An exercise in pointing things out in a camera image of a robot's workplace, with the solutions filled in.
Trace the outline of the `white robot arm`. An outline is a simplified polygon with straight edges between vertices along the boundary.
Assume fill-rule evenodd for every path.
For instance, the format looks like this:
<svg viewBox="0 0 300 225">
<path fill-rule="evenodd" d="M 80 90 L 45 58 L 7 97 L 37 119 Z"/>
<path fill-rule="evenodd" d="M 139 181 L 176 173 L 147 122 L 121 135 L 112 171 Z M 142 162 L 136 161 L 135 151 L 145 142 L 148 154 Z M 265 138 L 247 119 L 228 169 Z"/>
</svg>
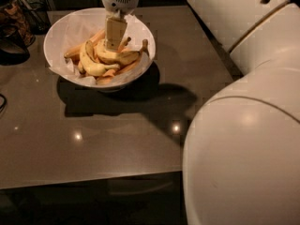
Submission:
<svg viewBox="0 0 300 225">
<path fill-rule="evenodd" d="M 188 225 L 300 225 L 300 7 L 187 2 L 244 75 L 211 97 L 188 129 Z"/>
</svg>

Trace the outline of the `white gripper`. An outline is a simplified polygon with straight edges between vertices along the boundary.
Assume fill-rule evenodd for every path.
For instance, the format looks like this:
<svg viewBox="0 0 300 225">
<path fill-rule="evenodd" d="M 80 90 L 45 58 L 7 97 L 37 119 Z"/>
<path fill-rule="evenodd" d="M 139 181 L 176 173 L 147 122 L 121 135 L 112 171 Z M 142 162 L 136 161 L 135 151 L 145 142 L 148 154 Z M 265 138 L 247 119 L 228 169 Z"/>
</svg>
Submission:
<svg viewBox="0 0 300 225">
<path fill-rule="evenodd" d="M 120 15 L 130 14 L 139 0 L 101 0 L 106 11 Z M 128 23 L 124 18 L 108 16 L 105 20 L 105 47 L 109 51 L 117 51 L 127 30 Z"/>
</svg>

